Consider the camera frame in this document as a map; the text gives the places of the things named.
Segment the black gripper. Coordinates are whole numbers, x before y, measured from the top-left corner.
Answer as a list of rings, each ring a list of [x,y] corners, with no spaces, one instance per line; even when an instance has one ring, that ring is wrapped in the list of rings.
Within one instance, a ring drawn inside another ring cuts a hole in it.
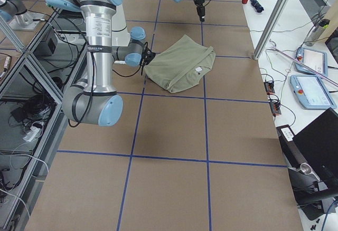
[[[152,52],[148,47],[144,47],[142,52],[142,61],[140,63],[141,67],[145,67],[150,64],[150,62],[155,58],[156,53]]]
[[[196,10],[200,21],[205,21],[205,7],[203,5],[205,0],[193,0],[193,1],[196,5]]]

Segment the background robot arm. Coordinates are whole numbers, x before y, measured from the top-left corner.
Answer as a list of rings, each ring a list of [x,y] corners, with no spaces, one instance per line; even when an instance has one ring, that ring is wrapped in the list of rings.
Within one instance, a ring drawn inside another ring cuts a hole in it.
[[[22,0],[1,0],[1,17],[16,31],[32,31],[38,24]]]

